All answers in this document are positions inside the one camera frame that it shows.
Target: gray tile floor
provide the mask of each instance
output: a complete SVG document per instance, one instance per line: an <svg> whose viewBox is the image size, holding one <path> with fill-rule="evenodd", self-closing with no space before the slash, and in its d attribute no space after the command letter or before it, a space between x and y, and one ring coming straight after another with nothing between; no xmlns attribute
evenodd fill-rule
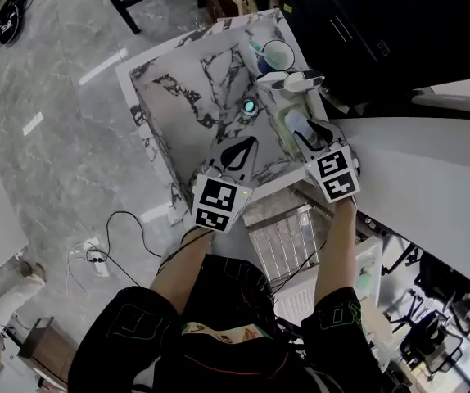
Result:
<svg viewBox="0 0 470 393"><path fill-rule="evenodd" d="M20 310L20 321L29 326L54 316L76 341L131 283L113 264L111 276L99 278L91 264L75 261L72 271L88 296L71 279L68 298L71 247L91 237L106 245L113 211L141 215L158 206L163 193L120 90L116 63L79 81L110 57L124 60L207 22L195 0L146 0L130 12L140 35L130 32L109 0L34 0L18 41L0 48L0 173L29 238L26 257L43 263L48 278ZM24 136L23 127L39 112L43 121ZM157 252L183 231L165 217L145 229ZM115 217L111 241L116 260L147 285L158 260L143 250L135 222Z"/></svg>

